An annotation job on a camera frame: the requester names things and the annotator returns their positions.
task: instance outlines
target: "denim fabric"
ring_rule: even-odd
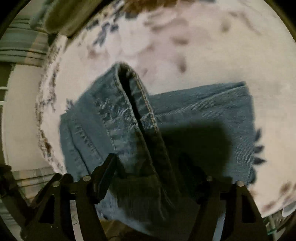
[[[179,171],[180,156],[187,154],[208,175],[249,184],[254,137],[245,83],[148,96],[126,64],[115,64],[99,77],[60,123],[67,172],[75,180],[90,174],[109,153],[121,160],[96,207],[99,214],[177,240],[188,238],[198,211],[185,191],[190,184]]]

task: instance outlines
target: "striped fabric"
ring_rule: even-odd
[[[48,50],[47,33],[32,30],[29,17],[16,17],[0,39],[0,61],[42,66]]]

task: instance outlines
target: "blue denim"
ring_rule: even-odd
[[[172,229],[172,220],[191,212],[189,224],[181,221],[183,227],[173,228],[181,230],[179,240],[188,238],[198,210],[193,204],[185,211],[185,203],[191,203],[190,183],[179,170],[180,156],[188,155],[215,178],[249,184],[254,138],[245,83],[149,96],[126,64],[115,64],[99,77],[60,123],[66,168],[74,180],[102,165],[109,153],[121,160],[106,197],[96,206],[100,217],[161,236]]]

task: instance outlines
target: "metal pin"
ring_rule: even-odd
[[[212,176],[207,176],[207,181],[208,181],[208,182],[211,182],[211,181],[213,181],[213,178],[212,178]]]
[[[60,185],[60,182],[59,181],[55,181],[52,183],[53,187],[58,187]]]
[[[244,182],[243,181],[237,181],[237,186],[243,187],[244,186]]]
[[[88,182],[91,180],[91,176],[84,176],[83,181]]]

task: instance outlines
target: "bed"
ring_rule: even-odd
[[[257,130],[248,188],[263,217],[296,200],[296,45],[266,2],[115,0],[72,38],[58,35],[36,102],[39,146],[55,172],[67,172],[60,116],[120,61],[150,95],[245,81]]]

